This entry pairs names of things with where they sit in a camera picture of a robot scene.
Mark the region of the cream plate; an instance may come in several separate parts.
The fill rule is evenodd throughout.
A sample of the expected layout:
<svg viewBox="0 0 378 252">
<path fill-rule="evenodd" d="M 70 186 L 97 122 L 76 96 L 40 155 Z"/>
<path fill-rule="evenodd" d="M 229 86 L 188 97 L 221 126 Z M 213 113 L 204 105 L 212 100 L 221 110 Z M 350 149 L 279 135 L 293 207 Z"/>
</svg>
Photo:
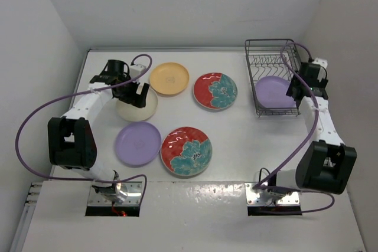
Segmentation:
<svg viewBox="0 0 378 252">
<path fill-rule="evenodd" d="M 140 122 L 149 119 L 157 110 L 158 96 L 156 92 L 149 88 L 146 96 L 146 106 L 142 108 L 126 104 L 120 100 L 116 101 L 117 114 L 129 122 Z"/>
</svg>

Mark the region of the purple plate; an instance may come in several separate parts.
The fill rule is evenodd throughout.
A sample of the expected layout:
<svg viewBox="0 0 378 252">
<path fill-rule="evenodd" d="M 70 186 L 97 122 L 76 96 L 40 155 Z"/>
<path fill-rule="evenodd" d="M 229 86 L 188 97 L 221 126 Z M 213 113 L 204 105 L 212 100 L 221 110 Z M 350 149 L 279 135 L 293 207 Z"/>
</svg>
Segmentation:
<svg viewBox="0 0 378 252">
<path fill-rule="evenodd" d="M 266 76 L 255 84 L 256 97 L 259 104 L 268 109 L 295 107 L 295 101 L 287 96 L 290 82 L 277 76 Z"/>
<path fill-rule="evenodd" d="M 125 165 L 140 167 L 156 158 L 161 146 L 159 130 L 148 122 L 135 122 L 124 127 L 115 139 L 117 158 Z"/>
</svg>

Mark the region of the yellow plate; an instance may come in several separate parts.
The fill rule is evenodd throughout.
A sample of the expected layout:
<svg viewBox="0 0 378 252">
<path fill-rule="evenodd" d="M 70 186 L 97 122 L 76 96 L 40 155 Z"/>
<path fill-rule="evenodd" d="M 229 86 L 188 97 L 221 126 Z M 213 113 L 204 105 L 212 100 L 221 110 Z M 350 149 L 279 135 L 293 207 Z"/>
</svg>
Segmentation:
<svg viewBox="0 0 378 252">
<path fill-rule="evenodd" d="M 150 76 L 151 87 L 159 94 L 173 96 L 186 89 L 190 80 L 188 70 L 181 64 L 168 62 L 156 66 Z"/>
</svg>

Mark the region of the wire dish rack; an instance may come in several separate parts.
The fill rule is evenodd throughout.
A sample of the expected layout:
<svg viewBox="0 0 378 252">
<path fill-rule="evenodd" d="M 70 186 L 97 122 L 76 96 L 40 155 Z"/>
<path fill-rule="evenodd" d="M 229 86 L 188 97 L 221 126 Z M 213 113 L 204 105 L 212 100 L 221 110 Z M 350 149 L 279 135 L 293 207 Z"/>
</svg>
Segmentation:
<svg viewBox="0 0 378 252">
<path fill-rule="evenodd" d="M 291 82 L 301 59 L 292 39 L 250 39 L 245 41 L 246 62 L 252 86 L 253 101 L 258 116 L 299 115 L 298 108 L 268 109 L 257 100 L 255 84 L 266 76 L 277 76 Z"/>
</svg>

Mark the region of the red floral plate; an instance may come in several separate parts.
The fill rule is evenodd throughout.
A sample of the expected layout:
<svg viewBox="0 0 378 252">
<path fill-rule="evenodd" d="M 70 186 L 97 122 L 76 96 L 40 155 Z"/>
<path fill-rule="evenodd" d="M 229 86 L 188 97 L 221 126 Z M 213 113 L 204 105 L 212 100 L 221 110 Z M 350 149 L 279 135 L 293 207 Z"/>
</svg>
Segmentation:
<svg viewBox="0 0 378 252">
<path fill-rule="evenodd" d="M 223 110 L 236 101 L 238 89 L 228 75 L 206 73 L 195 81 L 193 95 L 201 106 L 211 110 Z"/>
<path fill-rule="evenodd" d="M 166 169 L 180 178 L 191 178 L 209 166 L 213 147 L 200 129 L 184 126 L 172 130 L 162 142 L 160 157 Z"/>
</svg>

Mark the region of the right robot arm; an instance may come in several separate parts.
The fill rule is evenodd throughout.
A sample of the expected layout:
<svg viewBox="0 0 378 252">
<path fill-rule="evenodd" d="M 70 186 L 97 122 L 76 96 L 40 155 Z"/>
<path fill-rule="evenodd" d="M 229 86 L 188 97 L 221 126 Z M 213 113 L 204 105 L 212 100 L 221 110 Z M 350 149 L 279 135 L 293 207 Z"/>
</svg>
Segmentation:
<svg viewBox="0 0 378 252">
<path fill-rule="evenodd" d="M 346 188 L 357 152 L 343 142 L 333 124 L 325 89 L 327 65 L 320 58 L 309 60 L 292 78 L 287 95 L 305 120 L 308 149 L 295 169 L 277 171 L 264 182 L 271 194 L 300 190 L 340 195 Z"/>
</svg>

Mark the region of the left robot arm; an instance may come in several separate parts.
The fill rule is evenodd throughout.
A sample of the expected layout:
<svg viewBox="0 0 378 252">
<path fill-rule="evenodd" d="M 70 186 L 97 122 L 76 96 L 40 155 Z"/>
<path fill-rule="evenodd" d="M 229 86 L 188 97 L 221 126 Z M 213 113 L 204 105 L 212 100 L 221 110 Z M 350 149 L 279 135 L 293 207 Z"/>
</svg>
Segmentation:
<svg viewBox="0 0 378 252">
<path fill-rule="evenodd" d="M 92 182 L 95 193 L 113 204 L 126 199 L 119 175 L 97 158 L 97 146 L 90 125 L 112 99 L 146 106 L 149 84 L 139 83 L 147 67 L 134 61 L 108 60 L 100 74 L 89 81 L 88 89 L 61 117 L 48 122 L 48 148 L 52 165 L 78 173 Z"/>
</svg>

